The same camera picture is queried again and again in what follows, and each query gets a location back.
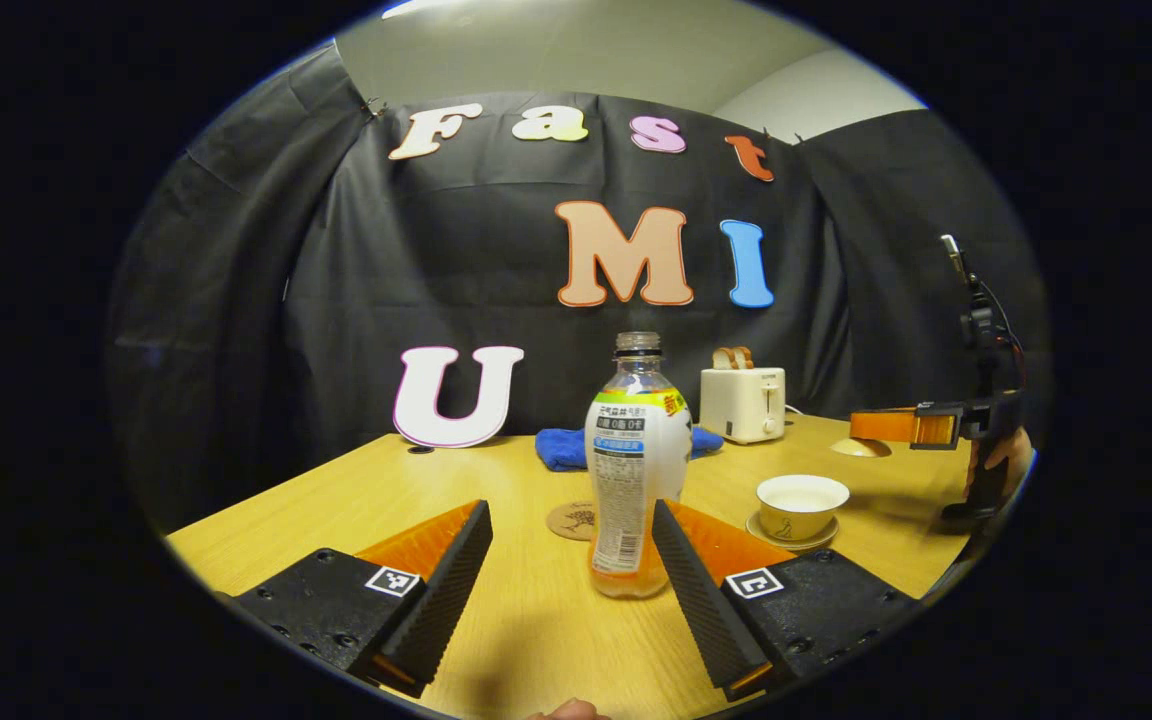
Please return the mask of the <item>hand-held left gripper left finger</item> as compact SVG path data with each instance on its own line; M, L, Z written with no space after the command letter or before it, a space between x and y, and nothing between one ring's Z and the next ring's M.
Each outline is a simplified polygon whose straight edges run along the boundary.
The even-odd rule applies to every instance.
M236 609L338 670L420 697L493 541L475 500L366 550L323 547L234 597Z

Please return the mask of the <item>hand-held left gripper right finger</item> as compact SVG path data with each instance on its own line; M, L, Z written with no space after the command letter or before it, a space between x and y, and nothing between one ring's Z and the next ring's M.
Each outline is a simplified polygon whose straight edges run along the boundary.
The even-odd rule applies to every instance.
M791 553L667 498L652 536L710 682L730 702L813 679L922 611L836 550Z

